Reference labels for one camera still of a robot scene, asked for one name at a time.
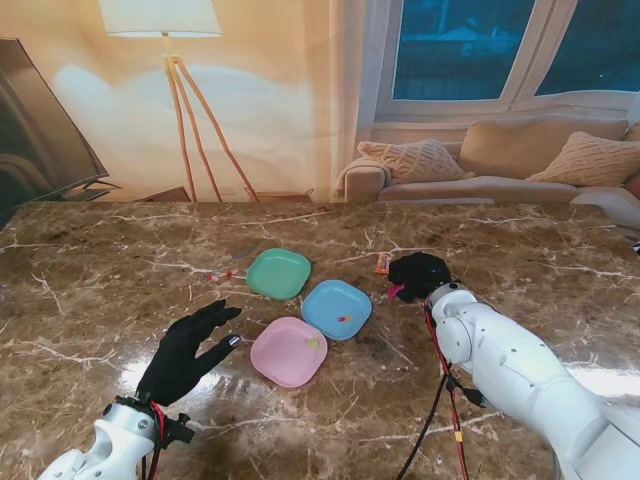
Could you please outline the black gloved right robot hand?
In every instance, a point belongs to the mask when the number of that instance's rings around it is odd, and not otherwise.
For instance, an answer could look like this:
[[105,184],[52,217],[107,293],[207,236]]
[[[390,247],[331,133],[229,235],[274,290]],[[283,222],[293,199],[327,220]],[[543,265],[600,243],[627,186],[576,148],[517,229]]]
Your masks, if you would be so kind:
[[452,281],[445,261],[423,252],[393,260],[387,278],[399,288],[396,296],[407,303],[425,300],[437,288]]

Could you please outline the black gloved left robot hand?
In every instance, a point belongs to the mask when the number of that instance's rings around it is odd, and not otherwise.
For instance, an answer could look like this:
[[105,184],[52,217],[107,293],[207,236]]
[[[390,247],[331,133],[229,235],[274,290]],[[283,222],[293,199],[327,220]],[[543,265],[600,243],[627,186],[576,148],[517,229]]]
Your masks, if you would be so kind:
[[213,330],[237,318],[242,310],[218,300],[174,322],[159,343],[136,394],[168,407],[191,392],[202,377],[228,357],[241,342],[230,334],[206,352],[198,352]]

